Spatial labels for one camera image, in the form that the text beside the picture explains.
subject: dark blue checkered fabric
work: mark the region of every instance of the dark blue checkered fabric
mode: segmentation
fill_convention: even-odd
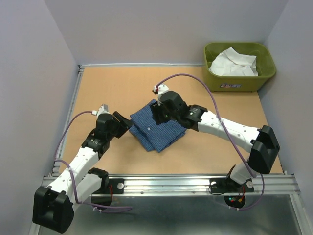
[[[151,100],[146,106],[131,115],[134,126],[130,128],[130,133],[137,137],[147,151],[156,149],[161,152],[183,137],[186,129],[175,121],[156,125],[149,107],[149,104],[154,102],[156,102],[155,99]]]

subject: sticker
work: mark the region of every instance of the sticker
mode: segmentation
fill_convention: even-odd
[[[227,83],[223,83],[220,85],[220,88],[240,88],[241,85],[240,84],[227,84]]]

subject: gray wall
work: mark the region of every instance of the gray wall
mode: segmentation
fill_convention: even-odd
[[[43,0],[0,1],[0,234],[28,234],[76,76]]]
[[[198,63],[211,41],[264,42],[288,0],[45,0],[79,64]]]
[[[280,140],[280,160],[298,180],[313,221],[313,1],[290,0],[266,45],[277,75],[260,91],[268,122]]]

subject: tan tabletop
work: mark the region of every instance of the tan tabletop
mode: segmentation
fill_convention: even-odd
[[[109,111],[129,118],[157,96],[152,88],[176,73],[189,73],[202,78],[201,67],[94,67],[85,68],[77,96],[74,115],[85,110],[98,110],[102,103]],[[176,77],[166,82],[188,104],[198,104],[215,113],[204,87],[189,77]],[[257,93],[214,93],[221,116],[246,126],[267,124]],[[96,117],[84,114],[72,124],[63,159],[71,162],[82,142],[95,127]],[[247,158],[249,154],[241,149]],[[110,142],[109,150],[95,165],[111,174],[189,174],[228,173],[240,158],[230,142],[213,135],[187,130],[186,135],[161,153],[147,152],[129,132]],[[277,158],[271,173],[282,173]]]

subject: green bin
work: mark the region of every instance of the green bin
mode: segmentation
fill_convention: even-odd
[[[213,74],[214,59],[224,50],[234,48],[239,54],[256,55],[257,77],[232,77]],[[268,49],[260,43],[209,43],[204,48],[203,78],[213,92],[255,92],[276,73],[276,67]]]

